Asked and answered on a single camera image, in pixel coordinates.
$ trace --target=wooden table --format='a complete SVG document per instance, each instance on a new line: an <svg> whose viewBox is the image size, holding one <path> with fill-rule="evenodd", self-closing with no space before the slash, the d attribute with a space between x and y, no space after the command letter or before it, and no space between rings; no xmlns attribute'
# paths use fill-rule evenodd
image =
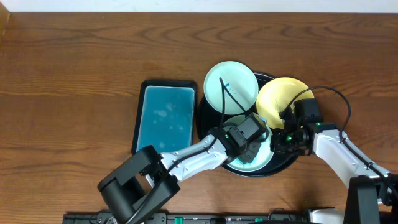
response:
<svg viewBox="0 0 398 224"><path fill-rule="evenodd" d="M130 156L141 82L195 80L201 98L207 71L225 60L341 90L351 140L398 172L397 15L15 13L0 45L2 223L60 223L67 212L106 208L96 185ZM315 96L327 121L344 120L338 96ZM164 208L344 209L346 194L311 156L266 178L198 174Z"/></svg>

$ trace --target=white robotic arm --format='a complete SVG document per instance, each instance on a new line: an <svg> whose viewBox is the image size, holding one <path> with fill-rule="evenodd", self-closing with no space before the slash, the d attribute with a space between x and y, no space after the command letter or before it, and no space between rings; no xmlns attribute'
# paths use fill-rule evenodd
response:
<svg viewBox="0 0 398 224"><path fill-rule="evenodd" d="M349 146L356 151L363 159L372 164L380 173L385 177L390 173L385 168L377 165L370 160L362 151L360 151L348 138L347 134L343 132L343 137ZM343 181L348 188L349 180L352 177L361 175L368 176L369 178L379 178L373 170L367 167L358 157L356 157L339 138L339 131L327 130L317 133L313 139L313 153L319 158L323 159L332 169L337 176Z"/></svg>

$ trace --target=green connector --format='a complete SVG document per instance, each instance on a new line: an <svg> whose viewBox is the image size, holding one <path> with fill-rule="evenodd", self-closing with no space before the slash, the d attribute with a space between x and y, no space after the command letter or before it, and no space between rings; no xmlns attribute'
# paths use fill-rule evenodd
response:
<svg viewBox="0 0 398 224"><path fill-rule="evenodd" d="M182 224L182 217L175 217L174 224Z"/></svg>

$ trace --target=black tray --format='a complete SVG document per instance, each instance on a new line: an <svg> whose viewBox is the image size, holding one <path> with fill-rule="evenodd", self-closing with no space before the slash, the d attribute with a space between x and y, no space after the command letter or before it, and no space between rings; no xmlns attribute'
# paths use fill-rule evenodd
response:
<svg viewBox="0 0 398 224"><path fill-rule="evenodd" d="M259 90L267 82L274 79L272 75L267 73L254 72L254 75L257 78L259 84ZM249 111L257 112L256 104L254 104ZM236 115L225 115L224 120L226 121L232 118L233 116ZM213 107L211 107L210 104L207 102L205 96L203 96L203 98L199 103L199 107L197 109L196 124L197 124L197 133L199 139L202 140L211 128L217 127L220 123L220 119L221 119L221 113L215 110ZM226 164L223 164L222 167L224 167L226 170L234 174L238 174L245 177L267 177L288 168L288 166L290 166L297 158L298 156L288 156L285 154L280 154L275 152L274 155L272 156L272 159L269 161L269 163L266 166L253 172L241 172L230 168Z"/></svg>
<svg viewBox="0 0 398 224"><path fill-rule="evenodd" d="M142 116L142 106L144 104L144 97L145 97L145 89L148 86L169 86L169 87L186 87L192 88L195 92L195 96L193 99L193 117L196 116L196 108L195 105L197 104L197 86L194 81L181 81L181 80L145 80L141 83L141 89L139 92L139 101L138 101L138 109L137 109L137 117L136 117L136 127L134 128L134 136L132 139L131 145L131 154L135 154L137 152L137 142L138 142L138 134L139 134L139 127L140 127L140 120Z"/></svg>

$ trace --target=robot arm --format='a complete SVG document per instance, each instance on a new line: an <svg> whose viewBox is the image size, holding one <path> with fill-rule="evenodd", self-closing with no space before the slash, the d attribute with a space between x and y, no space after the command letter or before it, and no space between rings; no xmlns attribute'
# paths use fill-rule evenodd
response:
<svg viewBox="0 0 398 224"><path fill-rule="evenodd" d="M365 156L365 154L347 138L347 134L344 132L343 137L346 138L346 142L354 151L368 163L371 163L372 166L380 173L384 174L385 177L388 177L388 173L390 173L388 170L380 167ZM347 188L349 186L349 180L352 177L365 175L372 179L379 178L379 175L364 165L364 163L340 141L339 131L337 129L316 133L313 139L313 153L323 159L333 171L335 171Z"/></svg>
<svg viewBox="0 0 398 224"><path fill-rule="evenodd" d="M118 223L142 223L172 198L180 190L179 183L189 177L237 157L252 162L258 148L251 144L266 131L266 123L252 113L227 132L213 128L202 141L179 151L158 154L147 146L105 177L98 190ZM135 178L137 174L145 176L153 187L146 195Z"/></svg>

